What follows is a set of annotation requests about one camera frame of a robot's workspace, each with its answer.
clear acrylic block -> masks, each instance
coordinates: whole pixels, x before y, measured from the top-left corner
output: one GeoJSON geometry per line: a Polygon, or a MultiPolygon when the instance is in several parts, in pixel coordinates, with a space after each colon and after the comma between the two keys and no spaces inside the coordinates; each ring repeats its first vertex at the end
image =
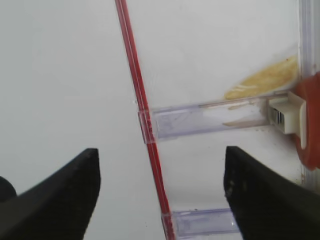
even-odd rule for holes
{"type": "Polygon", "coordinates": [[[236,220],[229,208],[175,211],[172,212],[171,219],[177,239],[239,232],[236,220]]]}
{"type": "Polygon", "coordinates": [[[181,136],[269,125],[268,100],[284,96],[286,94],[274,94],[141,111],[144,140],[148,144],[181,136]]]}

beige foam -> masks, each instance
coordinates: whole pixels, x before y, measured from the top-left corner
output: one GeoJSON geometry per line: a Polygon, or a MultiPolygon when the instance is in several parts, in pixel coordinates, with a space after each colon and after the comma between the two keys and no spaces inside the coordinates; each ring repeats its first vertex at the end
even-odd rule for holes
{"type": "Polygon", "coordinates": [[[298,59],[297,56],[291,56],[249,76],[228,91],[224,98],[231,100],[259,96],[292,83],[297,76],[298,59]]]}

white surface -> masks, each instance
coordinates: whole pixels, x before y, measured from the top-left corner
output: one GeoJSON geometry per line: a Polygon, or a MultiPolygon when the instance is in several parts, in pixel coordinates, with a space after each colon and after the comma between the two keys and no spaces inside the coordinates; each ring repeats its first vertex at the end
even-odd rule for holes
{"type": "MultiPolygon", "coordinates": [[[[296,0],[128,1],[150,106],[221,99],[274,59],[298,50],[296,0]]],[[[174,211],[228,207],[223,191],[226,146],[235,145],[301,183],[294,143],[275,129],[223,131],[158,143],[174,211]]]]}
{"type": "Polygon", "coordinates": [[[98,147],[85,239],[163,240],[114,1],[2,0],[0,29],[0,175],[21,193],[98,147]]]}
{"type": "Polygon", "coordinates": [[[149,105],[220,100],[298,52],[297,0],[128,0],[149,105]]]}

